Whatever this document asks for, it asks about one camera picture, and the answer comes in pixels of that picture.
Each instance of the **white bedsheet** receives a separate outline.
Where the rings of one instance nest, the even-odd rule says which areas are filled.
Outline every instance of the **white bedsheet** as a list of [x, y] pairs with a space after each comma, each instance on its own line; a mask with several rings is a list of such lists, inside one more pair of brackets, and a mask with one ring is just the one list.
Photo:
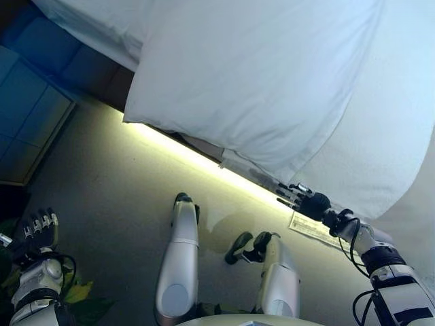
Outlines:
[[124, 121], [204, 139], [287, 183], [331, 135], [376, 0], [185, 0], [153, 14]]
[[434, 127], [434, 31], [435, 2], [386, 1], [340, 124], [293, 182], [371, 219], [405, 194]]
[[[157, 6], [153, 0], [33, 1], [72, 35], [134, 71], [148, 26], [177, 9], [171, 8], [171, 1]], [[317, 154], [296, 175], [284, 179], [303, 181], [336, 204], [371, 218], [405, 193], [419, 170], [434, 123], [434, 4], [386, 1], [343, 120]], [[226, 132], [236, 136], [232, 128]], [[224, 154], [240, 160], [229, 148]]]
[[32, 0], [87, 46], [135, 71], [154, 0]]

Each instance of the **white robot forearm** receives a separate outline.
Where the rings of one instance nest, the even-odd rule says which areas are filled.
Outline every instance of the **white robot forearm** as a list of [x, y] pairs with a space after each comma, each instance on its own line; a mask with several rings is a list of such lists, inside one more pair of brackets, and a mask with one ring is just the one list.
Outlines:
[[[293, 209], [321, 221], [330, 228], [331, 236], [351, 244], [351, 260], [373, 286], [371, 299], [382, 326], [412, 325], [429, 319], [431, 325], [435, 323], [434, 298], [400, 256], [390, 236], [362, 223], [349, 209], [337, 213], [325, 195], [303, 185], [281, 187], [278, 193], [294, 203]], [[367, 273], [355, 263], [353, 250], [361, 257]]]

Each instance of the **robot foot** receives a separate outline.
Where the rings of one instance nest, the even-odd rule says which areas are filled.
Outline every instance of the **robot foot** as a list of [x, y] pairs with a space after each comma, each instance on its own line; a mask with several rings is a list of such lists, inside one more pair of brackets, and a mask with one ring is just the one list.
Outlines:
[[249, 232], [243, 232], [232, 244], [230, 250], [225, 254], [225, 261], [229, 265], [234, 265], [239, 260], [234, 253], [242, 249], [251, 239], [252, 234]]

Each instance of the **white pillow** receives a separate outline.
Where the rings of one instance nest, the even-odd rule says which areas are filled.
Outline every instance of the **white pillow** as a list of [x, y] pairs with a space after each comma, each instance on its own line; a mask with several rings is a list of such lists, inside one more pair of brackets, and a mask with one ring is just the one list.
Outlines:
[[124, 121], [232, 149], [287, 182], [340, 120], [380, 8], [376, 0], [158, 1]]

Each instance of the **black cable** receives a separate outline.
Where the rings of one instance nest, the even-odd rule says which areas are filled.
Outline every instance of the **black cable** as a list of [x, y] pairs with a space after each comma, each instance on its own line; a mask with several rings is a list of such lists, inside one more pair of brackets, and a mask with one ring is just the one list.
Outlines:
[[369, 297], [368, 301], [367, 301], [367, 304], [366, 304], [366, 307], [364, 309], [364, 312], [362, 314], [361, 326], [364, 326], [366, 324], [366, 318], [367, 318], [368, 309], [370, 308], [370, 305], [372, 304], [372, 301], [373, 301], [372, 297]]
[[364, 297], [365, 295], [368, 295], [368, 294], [371, 294], [371, 293], [374, 293], [375, 292], [375, 290], [370, 290], [370, 291], [365, 291], [365, 292], [363, 292], [363, 293], [360, 293], [355, 299], [354, 299], [354, 301], [353, 301], [353, 303], [352, 303], [352, 313], [353, 313], [353, 317], [354, 317], [354, 319], [355, 319], [355, 321], [356, 321], [356, 323], [358, 324], [358, 326], [363, 326], [364, 324], [361, 324], [361, 321], [360, 321], [360, 319], [358, 318], [358, 316], [357, 316], [357, 314], [356, 314], [356, 304], [358, 303], [358, 301], [362, 298], [362, 297]]
[[352, 264], [356, 267], [357, 270], [359, 270], [361, 272], [361, 274], [363, 274], [365, 277], [370, 278], [370, 276], [365, 273], [365, 271], [363, 271], [358, 264], [355, 261], [355, 258], [353, 257], [353, 248], [355, 247], [355, 241], [356, 241], [356, 237], [358, 236], [358, 232], [360, 231], [361, 228], [361, 221], [360, 219], [358, 219], [357, 217], [354, 217], [353, 219], [349, 220], [349, 223], [351, 223], [352, 221], [356, 221], [356, 228], [355, 228], [355, 232], [353, 233], [353, 237], [352, 237], [352, 241], [351, 241], [351, 248], [350, 248], [350, 252], [351, 252], [351, 261]]
[[[343, 244], [341, 243], [341, 238], [340, 238], [340, 237], [338, 237], [338, 242], [340, 243], [341, 251], [345, 254], [346, 258], [347, 258], [349, 261], [352, 261], [352, 259], [348, 256], [348, 254], [346, 253], [345, 249], [343, 248]], [[364, 266], [365, 266], [364, 264], [358, 264], [358, 263], [357, 263], [357, 265], [358, 265], [358, 266], [361, 266], [361, 267], [364, 267]]]

